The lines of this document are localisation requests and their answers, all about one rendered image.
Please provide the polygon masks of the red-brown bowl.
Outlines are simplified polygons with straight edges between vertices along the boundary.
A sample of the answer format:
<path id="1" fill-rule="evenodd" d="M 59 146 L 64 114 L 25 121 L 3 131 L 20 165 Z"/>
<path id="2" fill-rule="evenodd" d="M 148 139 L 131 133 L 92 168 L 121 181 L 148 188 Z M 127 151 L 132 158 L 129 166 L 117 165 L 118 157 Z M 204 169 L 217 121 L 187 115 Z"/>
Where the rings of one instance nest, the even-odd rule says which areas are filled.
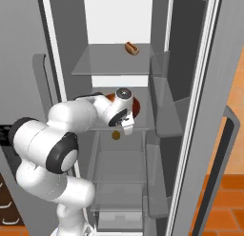
<path id="1" fill-rule="evenodd" d="M 115 94 L 114 93 L 110 93 L 107 94 L 106 97 L 110 100 L 110 101 L 114 101 L 115 99 Z M 133 118 L 135 118 L 140 112 L 140 103 L 139 101 L 133 97 L 133 104 L 132 104 L 132 116 Z"/>

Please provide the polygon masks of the glass fridge shelf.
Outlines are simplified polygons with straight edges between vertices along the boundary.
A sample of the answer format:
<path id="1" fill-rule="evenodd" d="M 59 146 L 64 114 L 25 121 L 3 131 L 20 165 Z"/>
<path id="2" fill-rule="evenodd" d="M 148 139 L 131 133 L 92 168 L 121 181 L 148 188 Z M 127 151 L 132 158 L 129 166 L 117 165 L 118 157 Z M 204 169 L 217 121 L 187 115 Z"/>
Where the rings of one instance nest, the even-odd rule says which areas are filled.
<path id="1" fill-rule="evenodd" d="M 153 48 L 138 44 L 139 53 L 130 55 L 124 44 L 87 45 L 72 75 L 148 75 Z"/>
<path id="2" fill-rule="evenodd" d="M 91 93 L 102 92 L 104 95 L 114 93 L 118 87 L 114 88 L 92 88 Z M 154 129 L 154 119 L 153 119 L 153 107 L 152 107 L 152 99 L 149 92 L 148 87 L 127 87 L 131 92 L 133 92 L 133 96 L 135 99 L 139 101 L 140 111 L 138 115 L 134 119 L 133 130 L 149 130 Z M 95 126 L 92 130 L 113 130 L 119 129 L 121 130 L 121 126 L 119 127 L 109 127 L 104 124 L 101 120 L 97 120 Z"/>

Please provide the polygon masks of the clear fridge drawer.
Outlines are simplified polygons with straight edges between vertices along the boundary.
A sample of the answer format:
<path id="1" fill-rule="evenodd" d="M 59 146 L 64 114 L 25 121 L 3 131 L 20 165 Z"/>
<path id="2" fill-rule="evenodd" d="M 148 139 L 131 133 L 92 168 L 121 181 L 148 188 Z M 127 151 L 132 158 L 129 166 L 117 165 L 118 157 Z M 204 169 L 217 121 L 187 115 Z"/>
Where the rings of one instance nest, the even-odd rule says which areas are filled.
<path id="1" fill-rule="evenodd" d="M 110 131 L 97 131 L 88 179 L 96 184 L 144 184 L 145 133 L 137 130 L 113 140 Z"/>
<path id="2" fill-rule="evenodd" d="M 142 188 L 140 184 L 97 184 L 91 211 L 141 211 Z"/>

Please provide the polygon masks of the grey closed fridge door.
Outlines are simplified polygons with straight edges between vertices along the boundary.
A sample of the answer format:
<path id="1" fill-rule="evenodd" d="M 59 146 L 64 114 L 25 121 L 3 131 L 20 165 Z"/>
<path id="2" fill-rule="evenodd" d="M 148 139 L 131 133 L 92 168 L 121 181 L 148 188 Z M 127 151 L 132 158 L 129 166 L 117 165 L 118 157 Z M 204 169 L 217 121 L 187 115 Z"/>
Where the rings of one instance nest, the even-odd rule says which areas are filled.
<path id="1" fill-rule="evenodd" d="M 32 68 L 37 53 L 49 58 L 59 101 L 41 0 L 0 0 L 0 125 L 47 118 Z"/>

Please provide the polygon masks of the grey open fridge door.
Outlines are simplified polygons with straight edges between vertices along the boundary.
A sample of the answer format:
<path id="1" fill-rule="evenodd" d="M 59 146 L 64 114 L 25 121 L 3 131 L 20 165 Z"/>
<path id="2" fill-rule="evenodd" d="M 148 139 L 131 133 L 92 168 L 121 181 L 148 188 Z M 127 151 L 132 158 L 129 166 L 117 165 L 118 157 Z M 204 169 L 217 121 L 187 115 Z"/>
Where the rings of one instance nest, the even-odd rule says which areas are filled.
<path id="1" fill-rule="evenodd" d="M 160 138 L 155 128 L 146 136 L 146 145 L 160 147 L 169 215 L 150 217 L 146 186 L 143 236 L 192 236 L 243 44 L 244 0 L 169 0 L 168 77 L 150 82 L 155 124 L 163 104 L 187 97 L 190 104 L 181 136 Z"/>

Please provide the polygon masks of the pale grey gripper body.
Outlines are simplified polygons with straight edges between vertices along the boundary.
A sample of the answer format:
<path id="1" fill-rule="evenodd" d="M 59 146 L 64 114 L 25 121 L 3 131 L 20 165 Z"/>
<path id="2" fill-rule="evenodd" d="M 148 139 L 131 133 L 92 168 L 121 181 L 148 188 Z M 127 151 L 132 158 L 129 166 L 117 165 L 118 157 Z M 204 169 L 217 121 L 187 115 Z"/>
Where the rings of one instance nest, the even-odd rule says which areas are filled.
<path id="1" fill-rule="evenodd" d="M 124 133 L 126 135 L 131 135 L 133 131 L 133 126 L 134 126 L 134 120 L 133 117 L 127 117 L 122 123 L 121 126 L 124 130 Z"/>

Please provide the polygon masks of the hot dog in bun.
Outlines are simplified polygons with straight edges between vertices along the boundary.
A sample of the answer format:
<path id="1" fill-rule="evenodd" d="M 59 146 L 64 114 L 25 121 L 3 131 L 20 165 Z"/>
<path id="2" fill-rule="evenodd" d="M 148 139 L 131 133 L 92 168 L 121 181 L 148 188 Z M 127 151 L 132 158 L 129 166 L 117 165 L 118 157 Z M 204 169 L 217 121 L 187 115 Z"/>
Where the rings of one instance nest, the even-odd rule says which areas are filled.
<path id="1" fill-rule="evenodd" d="M 137 46 L 135 46 L 133 43 L 131 42 L 127 42 L 125 44 L 125 50 L 127 51 L 127 53 L 129 53 L 130 55 L 137 55 L 139 53 L 139 48 Z"/>

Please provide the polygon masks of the grey open fridge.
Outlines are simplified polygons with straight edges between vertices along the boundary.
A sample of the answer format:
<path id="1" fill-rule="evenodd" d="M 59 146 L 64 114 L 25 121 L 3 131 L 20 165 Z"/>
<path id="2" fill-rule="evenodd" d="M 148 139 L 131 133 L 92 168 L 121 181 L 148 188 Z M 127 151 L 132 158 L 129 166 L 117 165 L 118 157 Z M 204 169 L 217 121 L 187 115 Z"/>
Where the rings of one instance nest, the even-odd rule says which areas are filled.
<path id="1" fill-rule="evenodd" d="M 42 0 L 51 39 L 60 96 L 70 101 L 92 88 L 148 87 L 148 75 L 72 75 L 87 45 L 150 44 L 153 54 L 165 48 L 169 0 Z M 142 210 L 101 212 L 88 209 L 97 236 L 143 236 L 143 191 L 147 185 L 146 136 Z"/>

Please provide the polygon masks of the grey fridge door bin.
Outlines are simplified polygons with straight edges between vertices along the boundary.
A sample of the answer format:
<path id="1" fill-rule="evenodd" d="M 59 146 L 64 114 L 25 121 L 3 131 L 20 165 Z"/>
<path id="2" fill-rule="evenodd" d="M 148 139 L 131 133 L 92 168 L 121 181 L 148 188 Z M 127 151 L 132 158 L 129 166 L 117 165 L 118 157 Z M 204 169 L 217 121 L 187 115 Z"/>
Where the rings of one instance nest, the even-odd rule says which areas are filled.
<path id="1" fill-rule="evenodd" d="M 190 98 L 163 104 L 158 108 L 156 117 L 156 134 L 160 138 L 177 137 L 184 133 Z"/>
<path id="2" fill-rule="evenodd" d="M 159 146 L 146 145 L 148 205 L 151 218 L 169 215 L 168 198 Z"/>
<path id="3" fill-rule="evenodd" d="M 168 77 L 170 51 L 166 50 L 154 54 L 150 60 L 150 82 L 154 84 L 157 80 L 166 79 Z"/>

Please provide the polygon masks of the dark brown cupboard run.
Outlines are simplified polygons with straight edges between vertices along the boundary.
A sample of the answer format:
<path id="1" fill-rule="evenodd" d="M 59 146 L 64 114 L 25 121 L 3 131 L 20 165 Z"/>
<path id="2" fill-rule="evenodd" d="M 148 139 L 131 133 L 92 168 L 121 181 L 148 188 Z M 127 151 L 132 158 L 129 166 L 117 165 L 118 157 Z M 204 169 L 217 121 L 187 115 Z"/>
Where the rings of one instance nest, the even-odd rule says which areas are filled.
<path id="1" fill-rule="evenodd" d="M 0 226 L 24 226 L 5 180 L 0 173 Z"/>

